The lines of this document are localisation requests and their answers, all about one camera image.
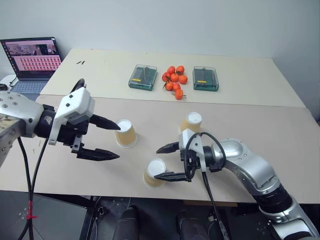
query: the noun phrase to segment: laptop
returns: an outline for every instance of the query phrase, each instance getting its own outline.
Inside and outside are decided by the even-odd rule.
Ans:
[[[61,64],[54,37],[32,37],[0,40],[18,82],[12,92],[40,94]]]

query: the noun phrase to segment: orange fruit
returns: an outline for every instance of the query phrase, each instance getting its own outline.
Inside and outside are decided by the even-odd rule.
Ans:
[[[188,81],[188,77],[186,75],[179,76],[179,83],[186,84]]]
[[[182,91],[182,89],[178,89],[177,91],[175,91],[175,99],[181,100],[183,96],[184,96],[184,91]]]
[[[182,66],[182,65],[180,65],[180,66],[178,66],[178,67],[176,68],[175,71],[176,71],[176,73],[177,73],[178,75],[183,75],[184,72],[185,72],[185,67]]]
[[[162,75],[162,81],[167,82],[170,80],[170,74],[166,71],[163,75]]]
[[[171,75],[174,74],[176,72],[176,68],[174,66],[170,66],[167,70],[167,72]]]
[[[178,82],[175,82],[173,84],[173,87],[172,87],[173,91],[177,91],[178,89],[181,89],[181,86]]]
[[[171,91],[172,88],[174,87],[174,83],[172,81],[167,81],[166,84],[165,84],[165,89],[167,91]]]
[[[173,73],[173,74],[171,74],[171,76],[170,76],[170,80],[171,80],[172,82],[176,83],[176,82],[178,82],[178,80],[179,80],[179,76],[178,76],[177,74]]]

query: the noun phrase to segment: paper cup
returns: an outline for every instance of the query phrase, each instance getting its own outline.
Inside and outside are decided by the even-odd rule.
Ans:
[[[122,148],[133,147],[137,143],[138,137],[132,123],[127,119],[121,119],[116,124],[120,127],[120,130],[115,131],[118,145]]]
[[[154,178],[158,174],[166,172],[166,164],[160,158],[152,159],[149,164],[146,166],[143,175],[144,184],[151,189],[158,189],[165,181]]]
[[[200,125],[202,122],[202,116],[195,112],[189,112],[185,115],[181,125],[180,125],[180,132],[183,132],[185,129],[190,129],[195,133],[200,132]]]

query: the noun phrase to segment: green plastic container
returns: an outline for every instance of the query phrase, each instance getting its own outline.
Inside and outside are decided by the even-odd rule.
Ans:
[[[193,68],[193,89],[216,92],[219,82],[216,69],[207,66],[195,66]]]
[[[137,65],[129,80],[129,87],[152,91],[157,76],[155,66]]]

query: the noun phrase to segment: white table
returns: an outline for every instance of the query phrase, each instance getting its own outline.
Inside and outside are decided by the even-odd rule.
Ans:
[[[42,95],[38,101],[58,106],[61,96]],[[183,171],[178,152],[156,154],[165,144],[178,140],[178,126],[186,112],[203,117],[202,129],[219,140],[241,139],[253,152],[268,160],[283,186],[299,203],[320,203],[320,129],[304,107],[274,107],[236,104],[168,102],[96,98],[94,112],[110,120],[126,118],[138,133],[132,148],[121,148],[115,133],[90,126],[83,136],[85,148],[106,149],[119,159],[94,162],[77,159],[71,149],[57,143],[48,146],[38,172],[35,192],[69,195],[96,195],[209,200],[198,170],[192,183],[170,182],[160,189],[143,183],[144,168],[160,157],[170,171]],[[43,139],[23,139],[29,165],[34,169]],[[215,200],[254,202],[237,178],[224,169],[208,174]],[[0,168],[0,189],[26,191],[27,183],[21,150],[15,142]]]
[[[157,67],[153,91],[128,87],[137,64]],[[42,95],[67,95],[74,84],[85,79],[93,97],[176,101],[163,89],[161,76],[171,65],[184,65],[188,83],[182,86],[183,102],[305,107],[270,58],[244,58],[195,54],[120,52],[72,49],[42,90]],[[193,89],[194,66],[213,67],[219,81],[218,92]]]

